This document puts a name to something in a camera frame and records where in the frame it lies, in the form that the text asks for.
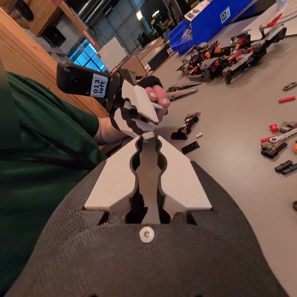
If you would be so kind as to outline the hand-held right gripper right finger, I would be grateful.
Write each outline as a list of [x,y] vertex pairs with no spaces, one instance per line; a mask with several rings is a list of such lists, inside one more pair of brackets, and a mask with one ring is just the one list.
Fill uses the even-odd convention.
[[163,137],[157,136],[157,205],[161,224],[169,224],[176,213],[211,210],[212,205],[191,161]]

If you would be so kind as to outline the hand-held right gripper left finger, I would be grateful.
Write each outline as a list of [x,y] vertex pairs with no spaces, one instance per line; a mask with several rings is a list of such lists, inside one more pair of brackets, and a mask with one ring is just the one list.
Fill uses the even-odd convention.
[[136,174],[142,146],[143,138],[138,136],[107,159],[84,204],[86,210],[116,213],[131,224],[143,221],[148,208]]

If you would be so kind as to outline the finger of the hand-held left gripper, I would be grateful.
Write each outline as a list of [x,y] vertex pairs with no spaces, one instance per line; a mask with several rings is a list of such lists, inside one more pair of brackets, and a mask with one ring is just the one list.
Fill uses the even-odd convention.
[[149,123],[136,117],[132,118],[131,115],[136,114],[134,111],[136,110],[117,108],[113,112],[113,127],[132,138],[142,137],[143,133],[154,131],[154,127]]
[[[155,79],[149,79],[148,82],[152,83],[152,86],[146,87],[159,85],[157,84],[158,81]],[[162,109],[162,106],[150,101],[145,91],[146,87],[143,88],[133,80],[124,79],[121,86],[121,97],[124,101],[124,106],[121,108],[135,109],[136,111],[134,111],[134,113],[136,112],[136,114],[131,115],[132,118],[136,117],[146,123],[159,124],[160,122],[156,115],[155,108]]]

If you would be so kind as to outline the black grey lego assembly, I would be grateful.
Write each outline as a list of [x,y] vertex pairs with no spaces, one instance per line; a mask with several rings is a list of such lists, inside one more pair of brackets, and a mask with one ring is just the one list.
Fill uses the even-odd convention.
[[193,127],[193,125],[198,122],[200,115],[200,112],[187,115],[187,117],[184,120],[185,126],[181,132],[183,134],[189,134],[191,132],[191,128]]

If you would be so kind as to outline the pile of lego pieces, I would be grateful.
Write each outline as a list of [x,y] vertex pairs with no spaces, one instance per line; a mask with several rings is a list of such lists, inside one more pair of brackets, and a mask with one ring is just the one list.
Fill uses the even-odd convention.
[[[260,152],[262,156],[274,159],[288,146],[286,141],[289,138],[296,136],[297,122],[283,122],[280,128],[276,124],[272,124],[269,128],[271,132],[276,132],[276,135],[261,139]],[[275,167],[274,170],[282,175],[288,175],[297,170],[297,164],[288,160]]]

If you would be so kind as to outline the person's left forearm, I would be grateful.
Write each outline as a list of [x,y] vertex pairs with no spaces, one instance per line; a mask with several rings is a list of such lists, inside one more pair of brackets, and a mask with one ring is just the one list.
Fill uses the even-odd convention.
[[97,142],[99,146],[112,145],[120,142],[122,139],[128,137],[125,133],[117,130],[113,127],[111,119],[99,118],[99,127],[93,139]]

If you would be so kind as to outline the black flat lego plate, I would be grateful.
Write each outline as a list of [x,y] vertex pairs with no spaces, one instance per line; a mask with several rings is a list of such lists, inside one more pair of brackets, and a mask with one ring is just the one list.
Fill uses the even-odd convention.
[[181,151],[182,151],[182,153],[184,155],[186,155],[186,154],[188,154],[188,153],[190,153],[190,152],[192,152],[192,151],[194,151],[194,150],[196,150],[198,148],[200,148],[200,145],[198,144],[197,141],[194,141],[194,142],[182,147]]

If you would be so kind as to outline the silver lego body panel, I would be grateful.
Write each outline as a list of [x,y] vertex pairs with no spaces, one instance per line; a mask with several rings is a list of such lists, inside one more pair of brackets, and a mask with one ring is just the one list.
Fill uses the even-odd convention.
[[203,82],[190,82],[171,85],[166,91],[166,94],[170,101],[174,101],[178,98],[196,93],[198,91],[198,86],[201,84],[203,84]]

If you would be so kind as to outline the partly built lego car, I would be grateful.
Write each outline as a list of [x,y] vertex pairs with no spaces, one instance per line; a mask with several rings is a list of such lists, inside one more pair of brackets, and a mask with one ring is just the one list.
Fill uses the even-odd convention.
[[262,37],[252,41],[250,29],[232,36],[230,45],[222,47],[219,41],[203,42],[193,46],[183,56],[182,65],[176,70],[192,81],[211,82],[223,76],[230,84],[240,71],[256,64],[267,54],[267,48],[283,40],[287,33],[284,24],[260,26]]

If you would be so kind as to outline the person's left hand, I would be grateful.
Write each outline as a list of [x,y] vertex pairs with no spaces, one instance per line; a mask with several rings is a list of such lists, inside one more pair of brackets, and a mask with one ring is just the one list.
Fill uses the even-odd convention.
[[155,102],[162,109],[155,108],[156,115],[159,122],[162,121],[163,117],[168,113],[168,108],[170,106],[170,100],[166,94],[166,91],[159,85],[154,85],[153,87],[146,87],[145,91],[151,102]]

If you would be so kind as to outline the wooden partition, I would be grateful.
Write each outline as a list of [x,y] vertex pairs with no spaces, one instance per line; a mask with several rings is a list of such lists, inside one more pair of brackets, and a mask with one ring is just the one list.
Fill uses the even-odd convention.
[[34,79],[59,98],[100,118],[107,111],[92,97],[63,93],[56,84],[57,62],[0,8],[0,56],[6,71]]

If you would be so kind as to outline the white whiteboard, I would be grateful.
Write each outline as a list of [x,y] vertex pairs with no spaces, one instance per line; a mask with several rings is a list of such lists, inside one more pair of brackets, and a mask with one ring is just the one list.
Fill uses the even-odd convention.
[[126,50],[121,46],[119,41],[113,37],[103,48],[101,48],[96,56],[104,64],[106,70],[110,73],[122,64],[129,56]]

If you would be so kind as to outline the person's torso green shirt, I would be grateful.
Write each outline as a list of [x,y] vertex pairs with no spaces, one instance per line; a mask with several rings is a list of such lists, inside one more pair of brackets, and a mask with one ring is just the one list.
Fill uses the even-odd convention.
[[1,150],[0,291],[20,275],[58,204],[106,160],[93,139],[99,121],[42,84],[6,72],[21,143]]

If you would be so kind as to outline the blue plastic bin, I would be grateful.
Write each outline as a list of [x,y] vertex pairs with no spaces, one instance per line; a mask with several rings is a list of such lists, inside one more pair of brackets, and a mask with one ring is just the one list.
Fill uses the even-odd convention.
[[183,20],[169,33],[173,52],[182,55],[192,46],[208,42],[251,2],[251,0],[211,1],[191,22]]

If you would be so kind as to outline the white rounded board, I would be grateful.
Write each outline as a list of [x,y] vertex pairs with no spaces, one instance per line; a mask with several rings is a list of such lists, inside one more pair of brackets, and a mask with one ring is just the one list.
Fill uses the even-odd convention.
[[[257,17],[251,24],[245,27],[242,31],[248,31],[251,40],[255,41],[261,39],[262,34],[259,30],[260,26],[267,25],[271,23],[276,17],[278,17],[281,12],[277,11],[277,4],[272,5],[259,17]],[[289,8],[286,6],[284,8],[281,18],[278,20],[276,25],[284,24],[287,28],[285,37],[297,35],[297,11],[296,11],[296,2],[293,7]]]

